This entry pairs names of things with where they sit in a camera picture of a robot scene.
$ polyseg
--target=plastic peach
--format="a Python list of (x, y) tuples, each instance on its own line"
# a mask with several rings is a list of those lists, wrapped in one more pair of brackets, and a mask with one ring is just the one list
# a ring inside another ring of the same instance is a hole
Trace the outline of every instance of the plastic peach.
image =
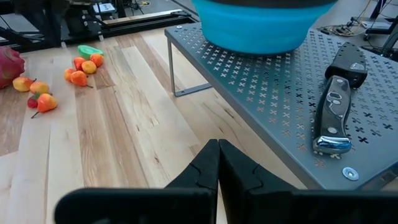
[(73, 84), (78, 86), (88, 86), (92, 88), (92, 86), (87, 85), (87, 75), (82, 71), (75, 71), (70, 75), (70, 80)]
[(90, 56), (90, 60), (99, 68), (104, 63), (104, 56), (100, 54), (93, 54)]
[(27, 77), (17, 77), (12, 81), (12, 85), (18, 91), (25, 92), (30, 90), (30, 86), (35, 82), (35, 80), (31, 80)]
[(66, 70), (63, 72), (63, 78), (64, 78), (66, 81), (71, 82), (71, 80), (70, 80), (70, 75), (71, 75), (73, 72), (75, 72), (75, 71), (76, 71), (76, 70), (73, 69), (73, 68), (68, 68), (68, 69), (66, 69)]
[(84, 58), (82, 58), (82, 57), (77, 57), (77, 58), (73, 59), (73, 64), (75, 65), (76, 70), (83, 71), (81, 65), (85, 61), (86, 60)]
[(83, 71), (87, 74), (94, 74), (97, 71), (97, 66), (92, 61), (85, 61), (81, 65)]
[(58, 106), (57, 100), (50, 94), (44, 93), (37, 99), (37, 112), (31, 118), (34, 118), (38, 113), (45, 113), (53, 110)]
[(33, 82), (30, 85), (30, 91), (35, 94), (35, 93), (49, 93), (50, 92), (50, 87), (45, 83), (41, 81)]

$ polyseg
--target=knife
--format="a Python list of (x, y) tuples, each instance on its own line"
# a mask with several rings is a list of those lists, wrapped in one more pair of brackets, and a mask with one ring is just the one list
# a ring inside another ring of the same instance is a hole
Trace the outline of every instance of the knife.
[(343, 154), (351, 149), (351, 140), (345, 132), (351, 106), (351, 89), (359, 88), (367, 75), (362, 51), (354, 44), (346, 42), (325, 72), (328, 82), (315, 116), (315, 152)]

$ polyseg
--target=artificial fruit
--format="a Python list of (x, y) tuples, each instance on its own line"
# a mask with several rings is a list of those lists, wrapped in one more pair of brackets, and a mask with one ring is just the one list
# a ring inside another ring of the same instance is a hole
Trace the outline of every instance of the artificial fruit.
[(84, 58), (82, 58), (82, 57), (77, 57), (77, 58), (73, 59), (73, 64), (75, 65), (76, 70), (83, 71), (81, 65), (85, 61), (86, 60)]
[(37, 99), (37, 112), (31, 118), (39, 113), (45, 113), (55, 109), (58, 106), (57, 100), (48, 93), (43, 93)]
[(90, 60), (99, 68), (104, 63), (104, 56), (100, 54), (93, 54), (90, 56)]
[(34, 93), (49, 93), (50, 91), (50, 87), (42, 81), (37, 81), (37, 82), (33, 82), (30, 85), (30, 91), (34, 94)]
[(37, 102), (37, 99), (39, 99), (39, 97), (40, 97), (40, 93), (35, 93), (35, 94), (33, 94), (33, 96), (29, 97), (29, 99), (27, 99), (27, 107), (36, 108), (37, 105), (39, 104)]
[(25, 72), (25, 60), (20, 58), (19, 52), (9, 47), (0, 47), (0, 89), (8, 86), (12, 81)]
[(30, 78), (27, 77), (17, 77), (12, 81), (13, 87), (21, 92), (29, 91), (30, 86), (35, 82), (35, 80), (31, 80)]
[(87, 85), (87, 75), (82, 71), (75, 71), (70, 75), (70, 80), (73, 84), (78, 86), (88, 86), (92, 88), (92, 86)]
[(66, 69), (66, 70), (63, 72), (63, 78), (64, 78), (66, 81), (71, 82), (71, 80), (70, 80), (70, 75), (71, 75), (73, 72), (75, 72), (75, 71), (76, 71), (76, 70), (73, 69), (73, 68), (68, 68), (68, 69)]
[(97, 66), (92, 61), (85, 61), (82, 63), (81, 68), (87, 74), (94, 74), (97, 71)]

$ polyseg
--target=blue bowl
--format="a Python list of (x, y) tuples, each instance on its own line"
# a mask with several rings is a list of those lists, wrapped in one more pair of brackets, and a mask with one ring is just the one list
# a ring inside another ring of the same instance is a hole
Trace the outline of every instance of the blue bowl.
[(222, 48), (245, 54), (279, 54), (299, 47), (312, 24), (333, 5), (256, 8), (192, 0), (203, 35)]

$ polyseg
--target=screw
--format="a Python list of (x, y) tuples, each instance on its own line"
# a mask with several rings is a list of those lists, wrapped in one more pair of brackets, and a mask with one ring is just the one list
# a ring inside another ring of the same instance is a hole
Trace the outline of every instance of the screw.
[(359, 180), (358, 172), (351, 167), (344, 167), (342, 172), (343, 172), (343, 176), (345, 176), (348, 180), (352, 180), (352, 181)]
[(332, 133), (332, 134), (336, 134), (336, 133), (337, 133), (337, 130), (336, 130), (336, 128), (330, 127), (330, 128), (328, 128), (328, 132), (329, 132), (329, 133)]

